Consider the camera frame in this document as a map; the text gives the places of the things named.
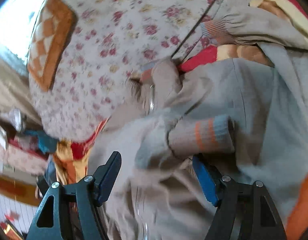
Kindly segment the teal cloth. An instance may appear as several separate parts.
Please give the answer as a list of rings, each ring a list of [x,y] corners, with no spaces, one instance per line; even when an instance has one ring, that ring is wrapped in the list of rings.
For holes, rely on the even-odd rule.
[[[43,154],[53,154],[57,150],[58,139],[50,137],[45,133],[45,131],[34,131],[34,130],[25,130],[25,135],[30,135],[37,137],[38,139],[38,148],[41,150]]]

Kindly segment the beige curtain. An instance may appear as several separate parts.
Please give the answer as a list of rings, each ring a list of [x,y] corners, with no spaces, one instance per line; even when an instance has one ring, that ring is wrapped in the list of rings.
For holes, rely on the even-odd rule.
[[[41,125],[41,118],[32,105],[28,79],[0,58],[0,112],[13,108],[26,115],[30,123]]]

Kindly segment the orange checkered pillow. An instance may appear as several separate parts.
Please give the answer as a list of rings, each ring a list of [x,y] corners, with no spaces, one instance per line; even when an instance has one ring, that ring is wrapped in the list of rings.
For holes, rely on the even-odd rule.
[[[34,81],[47,92],[58,67],[74,13],[62,0],[45,0],[36,19],[29,45],[27,69]]]

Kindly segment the floral quilt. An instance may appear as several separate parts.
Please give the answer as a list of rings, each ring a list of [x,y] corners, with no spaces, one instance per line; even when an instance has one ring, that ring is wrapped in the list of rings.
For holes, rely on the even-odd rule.
[[[183,61],[208,45],[199,22],[250,0],[62,0],[75,13],[53,86],[30,82],[44,131],[83,141],[127,96],[151,61]]]

